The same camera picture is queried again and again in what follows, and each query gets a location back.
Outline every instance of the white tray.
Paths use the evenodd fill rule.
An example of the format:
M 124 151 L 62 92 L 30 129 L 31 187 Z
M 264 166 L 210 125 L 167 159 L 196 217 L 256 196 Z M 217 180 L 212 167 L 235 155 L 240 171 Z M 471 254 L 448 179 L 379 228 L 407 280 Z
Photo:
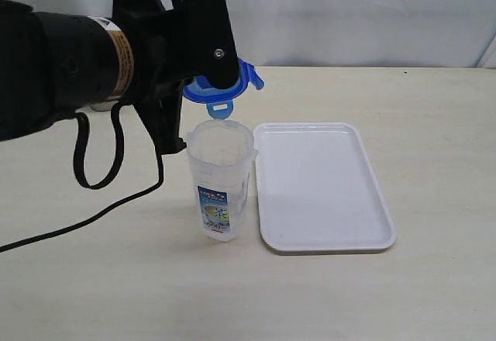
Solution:
M 341 122 L 254 130 L 260 232 L 276 253 L 380 252 L 396 232 L 360 135 Z

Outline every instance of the white table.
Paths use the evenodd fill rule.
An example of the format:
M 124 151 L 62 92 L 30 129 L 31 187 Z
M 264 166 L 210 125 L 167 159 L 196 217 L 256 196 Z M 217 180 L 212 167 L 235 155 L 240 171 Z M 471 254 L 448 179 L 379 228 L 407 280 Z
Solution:
M 75 340 L 494 340 L 496 72 L 261 68 L 233 119 L 344 121 L 360 131 L 398 229 L 377 255 L 279 257 L 260 242 L 252 185 L 240 238 L 200 235 L 185 153 L 167 183 L 68 236 L 0 255 L 0 338 Z M 91 114 L 88 173 L 113 155 Z M 182 132 L 207 119 L 184 103 Z M 87 218 L 156 180 L 132 109 L 126 160 L 104 191 L 71 173 L 74 122 L 0 143 L 0 242 Z

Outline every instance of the table surface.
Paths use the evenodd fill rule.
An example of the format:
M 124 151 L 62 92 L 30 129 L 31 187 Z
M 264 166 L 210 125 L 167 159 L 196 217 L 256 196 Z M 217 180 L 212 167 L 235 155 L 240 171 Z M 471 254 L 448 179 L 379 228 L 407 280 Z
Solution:
M 398 241 L 381 254 L 279 257 L 260 241 L 250 187 L 238 239 L 199 232 L 186 154 L 166 184 L 67 236 L 0 255 L 8 341 L 493 340 L 496 72 L 266 67 L 233 119 L 348 122 L 360 131 Z M 181 132 L 206 120 L 184 103 Z M 87 169 L 113 157 L 108 113 L 90 114 Z M 74 122 L 0 143 L 0 243 L 57 229 L 155 182 L 153 147 L 123 111 L 126 158 L 103 191 L 72 173 Z

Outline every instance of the screw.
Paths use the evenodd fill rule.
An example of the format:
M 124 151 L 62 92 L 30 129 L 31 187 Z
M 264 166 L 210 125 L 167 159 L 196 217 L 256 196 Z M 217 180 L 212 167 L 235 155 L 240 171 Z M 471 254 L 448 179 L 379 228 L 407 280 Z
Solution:
M 214 57 L 217 58 L 218 60 L 222 59 L 225 55 L 226 52 L 224 51 L 224 49 L 218 48 L 214 51 Z

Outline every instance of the product label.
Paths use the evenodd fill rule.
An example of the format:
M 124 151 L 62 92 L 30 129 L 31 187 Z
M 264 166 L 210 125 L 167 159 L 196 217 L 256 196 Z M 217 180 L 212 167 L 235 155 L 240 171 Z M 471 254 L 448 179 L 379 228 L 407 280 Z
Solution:
M 198 186 L 198 196 L 203 226 L 217 233 L 228 233 L 230 224 L 227 194 Z
M 102 26 L 112 39 L 117 57 L 119 58 L 119 76 L 113 93 L 108 97 L 109 101 L 120 98 L 131 84 L 134 74 L 134 58 L 131 44 L 124 32 L 110 19 L 102 17 L 90 17 Z

